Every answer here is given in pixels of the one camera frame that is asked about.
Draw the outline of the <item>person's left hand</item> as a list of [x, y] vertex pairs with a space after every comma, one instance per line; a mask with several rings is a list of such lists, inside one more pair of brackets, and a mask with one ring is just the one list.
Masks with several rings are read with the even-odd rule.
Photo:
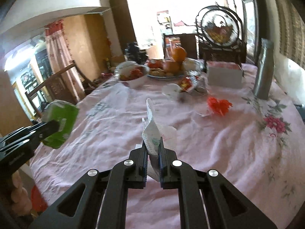
[[16, 171], [12, 175], [12, 185], [12, 211], [17, 217], [29, 215], [32, 209], [32, 203], [28, 197], [27, 190], [23, 187], [23, 182], [20, 177], [19, 171]]

